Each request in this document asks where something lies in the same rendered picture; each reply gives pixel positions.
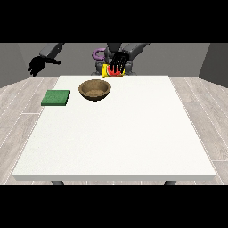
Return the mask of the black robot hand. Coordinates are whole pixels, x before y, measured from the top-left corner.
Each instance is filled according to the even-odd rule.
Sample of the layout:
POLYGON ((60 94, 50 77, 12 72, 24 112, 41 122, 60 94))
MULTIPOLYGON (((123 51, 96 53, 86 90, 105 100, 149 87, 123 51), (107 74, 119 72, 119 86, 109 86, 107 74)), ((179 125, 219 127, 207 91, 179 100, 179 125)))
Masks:
POLYGON ((126 63, 129 61, 129 55, 123 52, 117 52, 114 54, 111 64, 110 70, 116 73, 117 71, 123 72, 126 63))
POLYGON ((52 63, 52 64, 57 64, 57 65, 61 64, 60 61, 57 61, 55 59, 37 56, 31 60, 29 66, 28 66, 28 71, 30 72, 30 74, 33 77, 35 77, 41 70, 43 70, 45 68, 46 63, 52 63))

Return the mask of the yellow cup with melon print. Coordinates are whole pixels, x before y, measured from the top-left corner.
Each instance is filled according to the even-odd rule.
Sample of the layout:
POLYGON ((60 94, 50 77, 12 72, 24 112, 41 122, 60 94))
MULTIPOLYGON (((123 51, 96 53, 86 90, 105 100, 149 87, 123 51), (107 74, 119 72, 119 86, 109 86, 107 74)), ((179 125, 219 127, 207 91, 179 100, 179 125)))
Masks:
POLYGON ((110 69, 109 64, 102 65, 102 77, 123 77, 124 75, 125 71, 110 69))

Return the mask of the brown wooden bowl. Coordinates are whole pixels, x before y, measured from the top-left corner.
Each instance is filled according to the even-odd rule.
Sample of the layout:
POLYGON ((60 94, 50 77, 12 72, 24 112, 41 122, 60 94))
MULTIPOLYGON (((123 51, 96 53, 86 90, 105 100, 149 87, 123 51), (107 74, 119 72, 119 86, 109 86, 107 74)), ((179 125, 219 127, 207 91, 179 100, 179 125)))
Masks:
POLYGON ((100 79, 86 80, 78 87, 80 94, 93 102, 104 99, 110 93, 110 89, 110 84, 100 79))

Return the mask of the green square pad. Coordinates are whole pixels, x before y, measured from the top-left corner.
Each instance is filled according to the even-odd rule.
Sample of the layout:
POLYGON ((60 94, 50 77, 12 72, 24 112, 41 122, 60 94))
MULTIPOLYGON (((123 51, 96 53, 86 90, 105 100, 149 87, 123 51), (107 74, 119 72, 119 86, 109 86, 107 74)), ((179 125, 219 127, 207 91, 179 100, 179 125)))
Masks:
POLYGON ((70 95, 70 90, 48 90, 45 93, 42 106, 65 106, 70 95))

